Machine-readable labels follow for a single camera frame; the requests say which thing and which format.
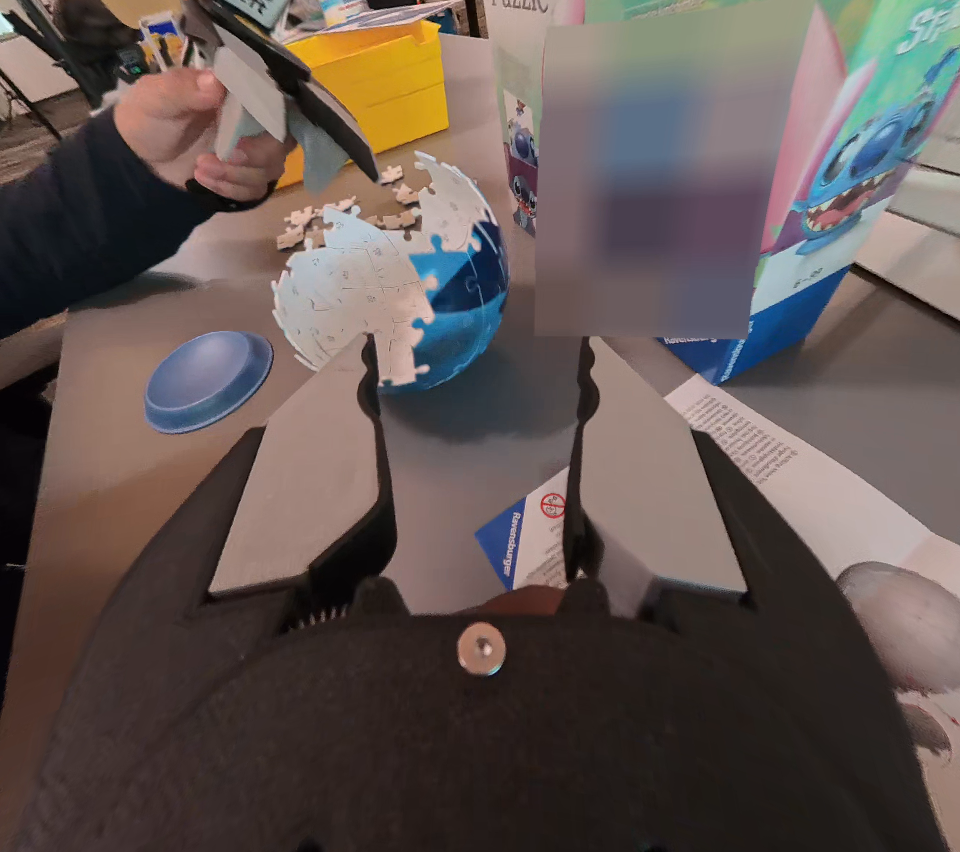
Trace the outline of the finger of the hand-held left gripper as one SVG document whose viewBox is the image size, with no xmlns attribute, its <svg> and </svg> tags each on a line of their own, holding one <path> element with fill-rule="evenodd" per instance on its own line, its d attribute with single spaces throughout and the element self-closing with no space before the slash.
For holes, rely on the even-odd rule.
<svg viewBox="0 0 960 852">
<path fill-rule="evenodd" d="M 346 152 L 347 162 L 353 162 L 373 183 L 379 182 L 375 151 L 354 115 L 336 96 L 314 78 L 294 71 L 282 72 L 281 89 L 289 138 L 294 140 L 289 132 L 289 112 L 301 112 L 312 124 L 326 131 Z"/>
<path fill-rule="evenodd" d="M 289 132 L 303 152 L 303 184 L 310 194 L 322 193 L 348 163 L 347 153 L 302 112 L 289 112 Z"/>
</svg>

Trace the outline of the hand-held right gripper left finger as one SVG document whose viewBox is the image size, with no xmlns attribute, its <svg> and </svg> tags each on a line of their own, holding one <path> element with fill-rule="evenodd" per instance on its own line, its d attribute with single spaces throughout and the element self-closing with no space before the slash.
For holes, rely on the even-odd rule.
<svg viewBox="0 0 960 852">
<path fill-rule="evenodd" d="M 359 333 L 267 420 L 210 583 L 352 597 L 398 542 L 374 338 Z"/>
</svg>

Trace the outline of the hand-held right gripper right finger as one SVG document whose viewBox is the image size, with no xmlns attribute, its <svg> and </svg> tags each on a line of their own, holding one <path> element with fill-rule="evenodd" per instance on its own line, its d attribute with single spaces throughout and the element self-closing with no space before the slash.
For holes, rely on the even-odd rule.
<svg viewBox="0 0 960 852">
<path fill-rule="evenodd" d="M 568 582 L 607 594 L 746 583 L 687 421 L 600 339 L 581 342 L 562 529 Z"/>
</svg>

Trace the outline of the white puzzle pieces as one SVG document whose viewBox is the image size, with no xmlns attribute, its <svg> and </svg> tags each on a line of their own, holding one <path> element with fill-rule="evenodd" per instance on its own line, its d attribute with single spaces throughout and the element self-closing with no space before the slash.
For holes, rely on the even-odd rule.
<svg viewBox="0 0 960 852">
<path fill-rule="evenodd" d="M 292 210 L 276 237 L 279 251 L 332 246 L 332 233 L 340 218 L 355 219 L 380 232 L 396 234 L 404 241 L 422 229 L 422 208 L 414 189 L 405 182 L 402 164 L 388 164 L 381 171 L 376 189 L 349 194 Z"/>
</svg>

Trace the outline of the blue round ball stand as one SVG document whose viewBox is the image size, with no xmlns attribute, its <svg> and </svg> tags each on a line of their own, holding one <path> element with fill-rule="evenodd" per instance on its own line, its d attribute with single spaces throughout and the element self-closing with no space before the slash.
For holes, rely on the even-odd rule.
<svg viewBox="0 0 960 852">
<path fill-rule="evenodd" d="M 198 431 L 245 404 L 268 378 L 274 350 L 246 331 L 217 330 L 169 354 L 147 382 L 144 418 L 162 434 Z"/>
</svg>

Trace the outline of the blue white puzzle ball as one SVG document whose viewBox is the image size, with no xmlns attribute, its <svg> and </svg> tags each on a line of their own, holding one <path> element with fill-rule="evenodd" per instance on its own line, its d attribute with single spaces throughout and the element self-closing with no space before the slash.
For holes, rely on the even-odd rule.
<svg viewBox="0 0 960 852">
<path fill-rule="evenodd" d="M 273 318 L 301 364 L 319 371 L 369 334 L 386 394 L 435 388 L 472 365 L 510 290 L 502 232 L 474 180 L 414 155 L 430 182 L 413 209 L 368 221 L 356 207 L 325 206 L 316 238 L 270 284 Z"/>
</svg>

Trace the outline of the person's left forearm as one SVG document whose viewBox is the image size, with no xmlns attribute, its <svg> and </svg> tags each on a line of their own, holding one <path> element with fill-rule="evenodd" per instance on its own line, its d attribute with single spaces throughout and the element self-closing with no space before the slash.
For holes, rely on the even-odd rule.
<svg viewBox="0 0 960 852">
<path fill-rule="evenodd" d="M 106 293 L 170 258 L 227 204 L 169 185 L 116 129 L 87 121 L 1 189 L 1 336 Z"/>
</svg>

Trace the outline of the cartoon print puzzle box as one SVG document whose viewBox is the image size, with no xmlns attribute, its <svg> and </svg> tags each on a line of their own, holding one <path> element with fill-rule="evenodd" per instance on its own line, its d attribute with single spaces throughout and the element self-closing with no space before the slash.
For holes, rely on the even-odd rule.
<svg viewBox="0 0 960 852">
<path fill-rule="evenodd" d="M 658 18 L 759 0 L 483 0 L 502 94 L 513 219 L 537 233 L 551 25 Z M 743 340 L 667 338 L 719 385 L 803 341 L 958 97 L 958 0 L 818 0 L 774 174 Z"/>
</svg>

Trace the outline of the person's left hand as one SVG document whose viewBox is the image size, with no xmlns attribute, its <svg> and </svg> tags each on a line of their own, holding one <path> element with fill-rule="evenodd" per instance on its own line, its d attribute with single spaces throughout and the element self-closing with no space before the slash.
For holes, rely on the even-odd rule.
<svg viewBox="0 0 960 852">
<path fill-rule="evenodd" d="M 227 90 L 211 70 L 175 68 L 138 81 L 113 109 L 126 146 L 166 184 L 190 181 L 240 203 L 262 202 L 278 181 L 294 138 L 242 138 L 230 155 L 213 148 Z"/>
</svg>

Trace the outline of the yellow plastic bin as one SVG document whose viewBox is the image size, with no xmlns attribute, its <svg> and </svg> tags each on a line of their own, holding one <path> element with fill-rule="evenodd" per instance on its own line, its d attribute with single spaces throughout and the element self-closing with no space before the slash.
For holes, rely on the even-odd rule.
<svg viewBox="0 0 960 852">
<path fill-rule="evenodd" d="M 450 126 L 440 27 L 430 20 L 287 45 L 354 115 L 376 154 Z"/>
</svg>

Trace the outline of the white instruction leaflet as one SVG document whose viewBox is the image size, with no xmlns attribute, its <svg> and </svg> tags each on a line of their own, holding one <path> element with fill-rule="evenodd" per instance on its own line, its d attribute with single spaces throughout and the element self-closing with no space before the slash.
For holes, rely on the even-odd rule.
<svg viewBox="0 0 960 852">
<path fill-rule="evenodd" d="M 958 545 L 700 377 L 666 402 L 714 438 L 822 562 L 879 655 L 918 752 L 957 769 Z"/>
</svg>

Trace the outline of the blue white booklet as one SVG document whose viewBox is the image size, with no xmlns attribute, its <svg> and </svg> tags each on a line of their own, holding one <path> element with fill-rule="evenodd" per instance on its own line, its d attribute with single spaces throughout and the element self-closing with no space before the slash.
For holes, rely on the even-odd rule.
<svg viewBox="0 0 960 852">
<path fill-rule="evenodd" d="M 316 21 L 303 22 L 289 31 L 286 40 L 293 42 L 315 35 L 350 33 L 378 28 L 408 26 L 426 19 L 438 18 L 447 11 L 454 11 L 466 5 L 465 0 L 445 0 L 440 2 L 403 6 L 386 10 L 367 10 L 344 22 L 333 25 Z"/>
</svg>

